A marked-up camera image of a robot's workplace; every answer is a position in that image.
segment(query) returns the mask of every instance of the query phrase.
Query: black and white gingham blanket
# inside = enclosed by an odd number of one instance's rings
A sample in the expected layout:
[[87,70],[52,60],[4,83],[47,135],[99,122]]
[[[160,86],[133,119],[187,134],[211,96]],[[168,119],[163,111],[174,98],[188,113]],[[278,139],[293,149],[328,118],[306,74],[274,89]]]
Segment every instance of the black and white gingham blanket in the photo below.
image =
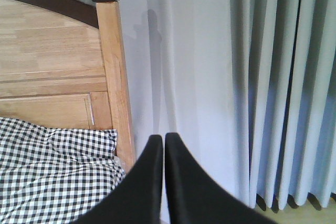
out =
[[115,130],[65,130],[0,117],[0,223],[67,223],[124,178]]

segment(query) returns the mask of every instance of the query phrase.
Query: bed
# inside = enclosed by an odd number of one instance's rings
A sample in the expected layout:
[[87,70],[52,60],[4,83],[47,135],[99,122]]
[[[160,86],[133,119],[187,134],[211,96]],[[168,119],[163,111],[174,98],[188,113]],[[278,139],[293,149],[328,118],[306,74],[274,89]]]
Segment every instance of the bed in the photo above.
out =
[[[71,155],[93,153],[127,173],[135,150],[119,5],[94,1],[96,7],[76,0],[0,0],[0,125],[16,134],[9,137],[16,145],[26,144],[26,132],[33,131],[36,143],[48,139],[58,153],[72,150],[77,137],[81,147]],[[61,144],[50,144],[55,135],[63,137]],[[102,151],[92,136],[111,143]],[[20,218],[16,223],[34,223]]]

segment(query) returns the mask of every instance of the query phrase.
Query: gingham pillow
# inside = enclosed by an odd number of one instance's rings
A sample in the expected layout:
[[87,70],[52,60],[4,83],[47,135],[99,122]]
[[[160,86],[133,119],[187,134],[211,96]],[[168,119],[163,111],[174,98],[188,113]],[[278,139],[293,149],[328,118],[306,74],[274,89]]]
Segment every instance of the gingham pillow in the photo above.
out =
[[115,130],[65,130],[0,118],[0,223],[67,223],[125,176]]

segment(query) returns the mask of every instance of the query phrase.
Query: headboard panel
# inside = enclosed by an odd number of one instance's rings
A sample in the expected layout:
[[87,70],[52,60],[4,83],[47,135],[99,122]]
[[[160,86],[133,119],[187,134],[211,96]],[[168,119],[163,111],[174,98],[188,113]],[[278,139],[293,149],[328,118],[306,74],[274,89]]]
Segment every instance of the headboard panel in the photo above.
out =
[[0,116],[48,127],[115,128],[117,155],[129,170],[135,151],[118,2],[98,3],[97,10],[100,31],[0,0]]

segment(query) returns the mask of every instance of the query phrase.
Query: pillow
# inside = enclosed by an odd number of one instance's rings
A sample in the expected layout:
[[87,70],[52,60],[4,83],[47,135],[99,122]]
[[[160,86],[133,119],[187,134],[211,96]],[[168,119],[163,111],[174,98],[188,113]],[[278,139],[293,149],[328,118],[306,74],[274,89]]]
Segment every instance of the pillow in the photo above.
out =
[[0,138],[17,144],[30,142],[49,145],[59,154],[76,158],[111,158],[117,145],[116,130],[56,129],[38,126],[18,119],[0,117]]
[[0,223],[68,223],[125,176],[115,130],[67,130],[0,117]]

